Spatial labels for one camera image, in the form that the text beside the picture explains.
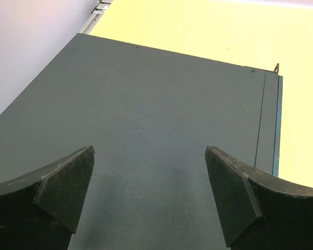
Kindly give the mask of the large rack network switch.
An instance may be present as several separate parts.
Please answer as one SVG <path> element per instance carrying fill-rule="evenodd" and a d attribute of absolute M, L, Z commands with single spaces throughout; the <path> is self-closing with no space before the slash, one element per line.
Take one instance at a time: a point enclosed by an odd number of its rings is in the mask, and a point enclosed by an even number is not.
<path fill-rule="evenodd" d="M 273 171 L 278 74 L 77 34 L 0 115 L 0 183 L 92 145 L 70 249 L 225 249 L 204 153 Z"/>

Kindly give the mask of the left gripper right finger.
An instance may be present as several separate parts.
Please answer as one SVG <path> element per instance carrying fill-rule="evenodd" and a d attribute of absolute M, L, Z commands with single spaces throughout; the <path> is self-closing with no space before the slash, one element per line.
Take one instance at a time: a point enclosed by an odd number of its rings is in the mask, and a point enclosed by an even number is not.
<path fill-rule="evenodd" d="M 313 249 L 313 188 L 249 166 L 221 149 L 205 161 L 231 249 Z"/>

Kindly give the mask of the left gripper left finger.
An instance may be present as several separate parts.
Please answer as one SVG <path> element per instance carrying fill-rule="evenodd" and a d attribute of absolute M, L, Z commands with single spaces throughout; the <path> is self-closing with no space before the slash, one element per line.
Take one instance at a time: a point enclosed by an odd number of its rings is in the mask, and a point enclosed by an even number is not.
<path fill-rule="evenodd" d="M 94 168 L 85 146 L 47 166 L 0 183 L 0 249 L 68 249 Z"/>

